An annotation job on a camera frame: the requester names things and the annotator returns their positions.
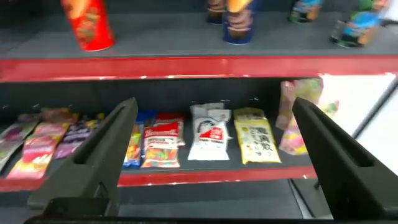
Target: blue packet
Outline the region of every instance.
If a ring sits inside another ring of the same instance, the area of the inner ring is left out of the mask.
[[[155,119],[156,119],[158,111],[157,110],[142,110],[141,113],[144,113],[147,116],[146,122],[145,122],[145,128],[152,127],[155,124]]]
[[[139,168],[142,161],[142,140],[144,128],[148,122],[149,113],[147,111],[138,111],[136,123],[133,127],[129,145],[127,147],[126,156],[124,157],[123,167]]]

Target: red can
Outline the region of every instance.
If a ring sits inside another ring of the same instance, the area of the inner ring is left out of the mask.
[[[104,50],[114,43],[103,0],[61,0],[80,47]]]

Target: candy bag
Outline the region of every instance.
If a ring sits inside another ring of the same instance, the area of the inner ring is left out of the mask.
[[[61,159],[73,153],[78,146],[88,139],[94,128],[94,121],[80,121],[77,124],[71,124],[55,151],[54,159]]]
[[[123,167],[138,168],[141,165],[141,157],[143,155],[142,136],[144,134],[144,125],[147,120],[147,114],[138,112],[136,123],[133,127],[129,146],[127,147],[126,156],[124,157]]]
[[[0,139],[18,141],[25,139],[36,127],[38,121],[14,123],[0,134]]]
[[[191,106],[193,117],[193,144],[188,160],[225,161],[229,160],[228,140],[230,139],[226,123],[231,118],[230,110],[224,104]]]
[[[68,123],[40,123],[35,131],[34,136],[63,136],[68,130]]]
[[[184,129],[184,115],[183,114],[168,114],[160,113],[156,116],[154,126],[170,124],[173,122],[178,122],[178,145],[184,146],[185,142],[183,139],[183,129]]]
[[[77,122],[79,114],[71,113],[68,108],[43,108],[42,116],[45,122],[74,124]]]
[[[8,141],[0,139],[0,171],[2,171],[9,158],[23,143],[23,141]]]
[[[141,167],[180,167],[178,163],[178,123],[146,128],[144,163]]]
[[[275,126],[286,129],[293,117],[292,107],[296,97],[301,97],[317,104],[323,90],[322,78],[284,81],[281,83],[279,115]]]
[[[332,118],[338,111],[339,101],[332,102],[328,105],[321,105],[319,107],[324,113]],[[290,123],[282,136],[279,149],[291,155],[303,155],[308,153],[294,117],[290,120]]]
[[[40,179],[44,176],[61,136],[31,136],[24,144],[22,158],[15,164],[8,179]]]
[[[242,162],[281,162],[266,119],[235,120]]]

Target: gray shelf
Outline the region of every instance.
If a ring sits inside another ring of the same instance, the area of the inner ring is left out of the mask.
[[[7,32],[0,58],[161,57],[194,55],[396,55],[398,30],[380,28],[373,43],[344,49],[329,41],[340,14],[323,12],[310,24],[288,22],[286,12],[260,12],[250,44],[222,40],[222,27],[205,22],[206,13],[111,14],[116,44],[100,52],[84,52],[63,15],[29,21]]]

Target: shelf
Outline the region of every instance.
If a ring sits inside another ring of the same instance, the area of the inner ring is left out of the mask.
[[[222,40],[221,26],[205,17],[111,14],[116,44],[100,52],[81,51],[63,15],[29,21],[1,31],[8,38],[0,50],[0,82],[398,73],[395,27],[380,28],[367,47],[344,49],[328,38],[336,12],[323,12],[310,24],[288,22],[285,12],[260,12],[252,42],[231,45]]]
[[[32,22],[42,29],[2,58],[397,55],[398,33],[392,28],[379,29],[362,49],[331,43],[339,15],[325,12],[313,23],[294,24],[284,12],[260,12],[252,42],[239,46],[224,42],[222,26],[207,24],[205,13],[111,14],[116,44],[100,52],[80,50],[67,19],[59,15]]]
[[[119,186],[146,186],[168,184],[200,184],[216,182],[245,182],[258,180],[301,179],[316,177],[308,155],[291,156],[284,151],[278,151],[282,163],[248,163],[242,164],[236,130],[233,121],[228,123],[228,132],[232,139],[228,143],[229,161],[188,161],[193,133],[191,121],[185,123],[184,140],[186,146],[178,150],[178,161],[181,168],[163,169],[123,169]],[[274,137],[279,145],[283,131],[274,128]],[[15,155],[0,179],[1,191],[34,190],[45,179],[40,180],[6,180],[4,179],[14,164],[21,158],[21,151]],[[46,175],[56,170],[65,159],[52,160]]]

